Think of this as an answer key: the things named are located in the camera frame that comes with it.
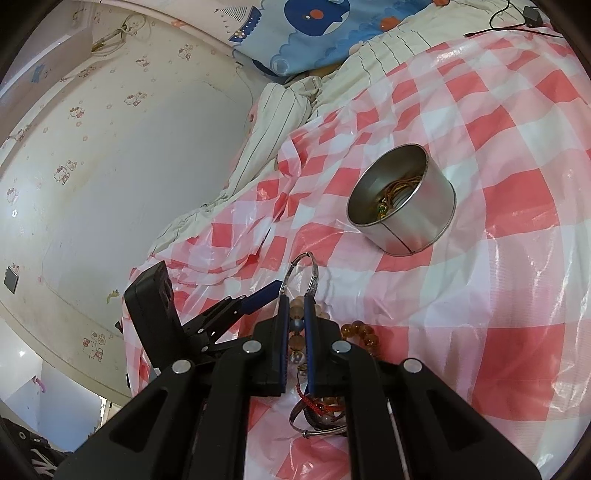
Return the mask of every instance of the beaded bracelet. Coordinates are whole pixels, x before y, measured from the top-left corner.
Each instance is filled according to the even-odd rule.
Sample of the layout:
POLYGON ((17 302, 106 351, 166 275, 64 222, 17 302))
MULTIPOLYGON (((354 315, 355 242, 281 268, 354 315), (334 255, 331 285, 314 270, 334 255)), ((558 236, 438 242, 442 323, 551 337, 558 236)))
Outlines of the beaded bracelet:
POLYGON ((375 334, 371 325, 366 325, 361 320, 345 323, 340 328, 340 334, 343 336, 343 340, 359 336, 363 346, 371 356, 376 357, 379 355, 379 337, 375 334))

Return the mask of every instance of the silver bracelet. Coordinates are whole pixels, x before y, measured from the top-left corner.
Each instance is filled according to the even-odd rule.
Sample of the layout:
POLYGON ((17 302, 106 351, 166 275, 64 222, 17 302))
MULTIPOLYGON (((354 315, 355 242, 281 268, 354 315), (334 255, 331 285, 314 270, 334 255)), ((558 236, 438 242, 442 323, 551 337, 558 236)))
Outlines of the silver bracelet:
POLYGON ((300 260, 304 257, 310 257, 312 260, 312 278, 310 279, 310 285, 308 285, 308 290, 306 290, 306 295, 311 295, 314 297, 316 295, 316 290, 318 289, 318 263, 316 263, 316 259, 314 258, 314 254, 312 252, 304 252, 298 255, 293 262, 290 263, 290 267, 287 269, 287 273, 283 278, 283 283, 281 284, 281 288, 279 290, 279 295, 285 295, 285 291, 287 289, 287 282, 291 277, 291 274, 294 271, 296 265, 300 262, 300 260))

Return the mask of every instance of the amber bead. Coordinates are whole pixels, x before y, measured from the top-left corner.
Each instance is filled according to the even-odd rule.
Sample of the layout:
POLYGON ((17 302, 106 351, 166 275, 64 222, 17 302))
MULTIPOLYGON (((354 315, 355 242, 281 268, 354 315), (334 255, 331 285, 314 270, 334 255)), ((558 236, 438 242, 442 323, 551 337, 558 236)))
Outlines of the amber bead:
POLYGON ((294 305, 290 308, 290 317, 294 320, 299 320, 304 318, 304 307, 300 307, 299 305, 294 305))
POLYGON ((365 346, 379 345, 379 337, 375 333, 368 333, 365 335, 363 342, 365 346))
POLYGON ((359 328, 361 328, 363 325, 365 324, 361 320, 355 320, 351 324, 351 326, 353 327, 351 330, 353 332, 353 335, 357 335, 359 333, 359 328))
POLYGON ((359 327, 359 331, 357 332, 357 335, 359 335, 360 338, 365 338, 366 335, 369 335, 370 333, 373 333, 374 329, 372 327, 370 327, 369 325, 363 325, 361 327, 359 327))
POLYGON ((340 328, 340 334, 343 336, 343 338, 352 337, 354 335, 354 333, 353 333, 353 329, 351 327, 351 324, 350 323, 345 323, 340 328))
POLYGON ((369 347, 367 347, 366 350, 369 352, 369 354, 371 356, 378 356, 379 355, 379 346, 378 345, 369 346, 369 347))
POLYGON ((302 307, 304 308, 304 297, 296 297, 290 302, 290 307, 302 307))
POLYGON ((292 350, 302 351, 306 347, 306 339, 301 335, 292 335, 289 341, 289 346, 292 350))

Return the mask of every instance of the red and white checkered plastic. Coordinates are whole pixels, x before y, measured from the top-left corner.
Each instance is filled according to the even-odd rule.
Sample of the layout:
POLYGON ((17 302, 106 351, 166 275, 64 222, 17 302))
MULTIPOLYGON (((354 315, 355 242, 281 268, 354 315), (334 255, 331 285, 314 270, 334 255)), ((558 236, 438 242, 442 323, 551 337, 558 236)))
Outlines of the red and white checkered plastic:
MULTIPOLYGON (((374 325, 386 360, 420 358, 549 478, 591 419, 590 98, 564 40, 506 31, 439 45, 293 132, 274 174, 130 280, 165 260, 186 322, 311 250, 332 318, 374 325), (425 146, 458 204, 432 247, 394 258, 345 209, 372 162, 406 143, 425 146)), ((149 367, 124 313, 136 394, 149 367)), ((293 388, 252 400, 245 478, 348 478, 345 439, 290 429, 296 401, 293 388)))

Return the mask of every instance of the round metal container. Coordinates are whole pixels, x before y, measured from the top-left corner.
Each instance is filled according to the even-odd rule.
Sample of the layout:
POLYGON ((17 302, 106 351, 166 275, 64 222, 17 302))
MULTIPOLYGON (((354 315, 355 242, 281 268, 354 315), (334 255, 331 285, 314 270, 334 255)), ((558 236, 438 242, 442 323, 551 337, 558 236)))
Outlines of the round metal container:
POLYGON ((447 229, 456 210, 456 192, 420 145, 394 148, 367 169, 347 203, 347 217, 367 238, 390 255, 404 257, 432 245, 447 229), (420 177, 395 197, 378 220, 378 203, 393 181, 420 177))

